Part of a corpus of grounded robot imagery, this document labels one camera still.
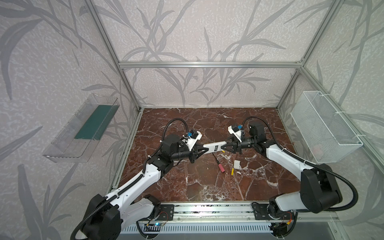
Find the red white remote control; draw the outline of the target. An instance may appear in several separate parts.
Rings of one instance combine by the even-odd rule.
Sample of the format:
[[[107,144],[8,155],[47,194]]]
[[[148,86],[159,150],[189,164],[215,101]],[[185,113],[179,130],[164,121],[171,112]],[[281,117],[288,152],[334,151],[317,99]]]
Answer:
[[[216,143],[210,143],[210,144],[204,144],[203,147],[208,149],[205,154],[210,154],[210,153],[216,153],[216,152],[221,152],[224,149],[222,149],[222,146],[225,145],[227,142],[222,141],[222,142],[216,142]]]

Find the white battery cover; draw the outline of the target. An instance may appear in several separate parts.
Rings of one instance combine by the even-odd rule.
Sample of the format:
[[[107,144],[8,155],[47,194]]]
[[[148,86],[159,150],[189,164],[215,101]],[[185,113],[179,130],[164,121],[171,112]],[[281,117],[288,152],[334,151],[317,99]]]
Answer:
[[[238,160],[234,160],[234,169],[240,170],[241,169],[241,162]]]

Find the red handled screwdriver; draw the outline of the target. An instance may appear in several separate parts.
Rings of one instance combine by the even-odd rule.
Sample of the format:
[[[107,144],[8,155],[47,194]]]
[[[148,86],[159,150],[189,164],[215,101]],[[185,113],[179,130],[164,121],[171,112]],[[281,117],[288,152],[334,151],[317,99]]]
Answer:
[[[223,165],[220,163],[220,161],[218,160],[217,156],[216,156],[214,153],[212,153],[212,155],[213,155],[213,157],[214,157],[214,159],[215,159],[215,161],[216,161],[216,163],[217,163],[217,165],[218,165],[218,167],[219,167],[221,173],[224,173],[224,172],[225,172],[225,168],[224,168]]]

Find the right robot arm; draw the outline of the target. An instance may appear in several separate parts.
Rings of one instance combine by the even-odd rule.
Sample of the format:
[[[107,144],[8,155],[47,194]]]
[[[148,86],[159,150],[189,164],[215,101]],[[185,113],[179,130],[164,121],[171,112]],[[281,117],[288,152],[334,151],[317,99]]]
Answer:
[[[279,164],[300,181],[300,190],[270,199],[275,211],[295,210],[320,213],[345,211],[356,205],[359,194],[356,187],[326,164],[314,164],[283,148],[275,137],[268,139],[264,126],[250,125],[250,136],[245,136],[242,125],[228,127],[230,137],[223,150],[241,154],[253,149],[265,158]]]

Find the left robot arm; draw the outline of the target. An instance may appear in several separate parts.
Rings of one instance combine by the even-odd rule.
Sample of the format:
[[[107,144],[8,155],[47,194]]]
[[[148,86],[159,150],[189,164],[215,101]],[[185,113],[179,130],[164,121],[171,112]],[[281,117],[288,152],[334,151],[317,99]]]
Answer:
[[[81,232],[87,240],[115,240],[124,227],[149,217],[159,201],[146,197],[135,203],[135,199],[164,177],[175,161],[188,158],[194,162],[206,153],[208,148],[197,143],[201,138],[202,134],[195,130],[184,137],[171,134],[164,138],[138,174],[106,196],[97,194],[90,200],[83,220],[70,238],[76,239],[77,233]]]

